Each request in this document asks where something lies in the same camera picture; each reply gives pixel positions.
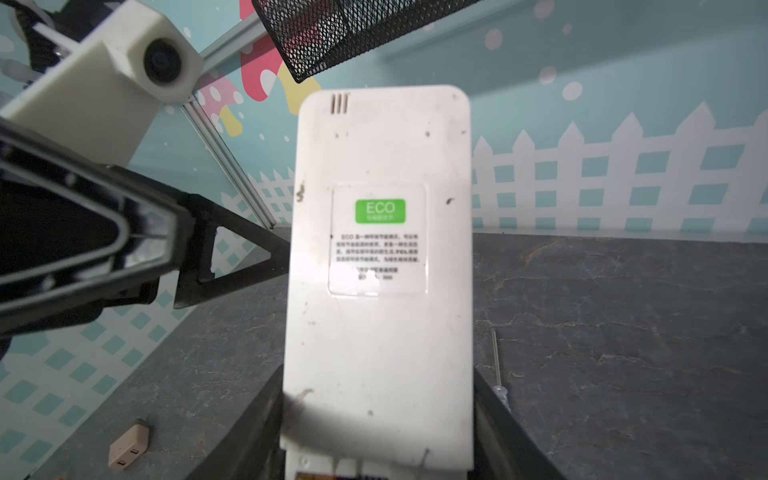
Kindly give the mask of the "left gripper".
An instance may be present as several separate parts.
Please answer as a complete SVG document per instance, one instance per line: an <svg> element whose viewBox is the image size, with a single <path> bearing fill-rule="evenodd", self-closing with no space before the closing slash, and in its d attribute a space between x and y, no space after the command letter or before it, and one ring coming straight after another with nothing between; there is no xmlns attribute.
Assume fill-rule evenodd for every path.
<svg viewBox="0 0 768 480"><path fill-rule="evenodd" d="M176 309L288 273L287 240L200 195L177 201L145 177L2 121L2 335L149 304L179 267Z"/></svg>

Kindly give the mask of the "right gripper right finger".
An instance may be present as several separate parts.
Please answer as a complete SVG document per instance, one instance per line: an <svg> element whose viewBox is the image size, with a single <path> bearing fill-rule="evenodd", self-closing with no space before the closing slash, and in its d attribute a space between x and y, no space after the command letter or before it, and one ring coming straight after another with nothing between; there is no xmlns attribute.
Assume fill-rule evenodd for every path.
<svg viewBox="0 0 768 480"><path fill-rule="evenodd" d="M473 376L473 399L473 479L566 479L477 370Z"/></svg>

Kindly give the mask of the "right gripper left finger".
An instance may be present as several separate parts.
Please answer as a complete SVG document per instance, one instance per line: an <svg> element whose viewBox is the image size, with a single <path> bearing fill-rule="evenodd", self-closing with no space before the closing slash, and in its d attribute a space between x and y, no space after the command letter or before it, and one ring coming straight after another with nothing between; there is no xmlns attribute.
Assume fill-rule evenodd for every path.
<svg viewBox="0 0 768 480"><path fill-rule="evenodd" d="M186 479L283 479L285 452L279 446L283 410L280 366L230 431Z"/></svg>

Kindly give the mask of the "clear handle screwdriver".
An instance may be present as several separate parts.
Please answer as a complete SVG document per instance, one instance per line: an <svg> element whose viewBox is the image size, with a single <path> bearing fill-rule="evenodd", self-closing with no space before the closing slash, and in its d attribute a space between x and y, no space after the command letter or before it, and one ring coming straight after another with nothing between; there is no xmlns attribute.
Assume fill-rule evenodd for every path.
<svg viewBox="0 0 768 480"><path fill-rule="evenodd" d="M499 341L498 341L498 335L497 331L492 328L491 329L491 342L492 342L492 354L493 354L493 362L494 362L494 385L492 386L492 390L499 399L499 401L502 403L502 405L505 407L505 409L510 412L511 406L509 404L509 395L508 390L504 386L502 381L502 370L501 370L501 360L500 360L500 351L499 351Z"/></svg>

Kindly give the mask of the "white remote control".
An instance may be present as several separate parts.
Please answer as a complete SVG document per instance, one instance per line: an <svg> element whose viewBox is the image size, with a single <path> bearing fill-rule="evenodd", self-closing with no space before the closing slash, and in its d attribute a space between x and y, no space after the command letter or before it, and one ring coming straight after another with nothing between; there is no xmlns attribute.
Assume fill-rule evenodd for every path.
<svg viewBox="0 0 768 480"><path fill-rule="evenodd" d="M280 445L289 479L474 465L471 110L449 85L298 116Z"/></svg>

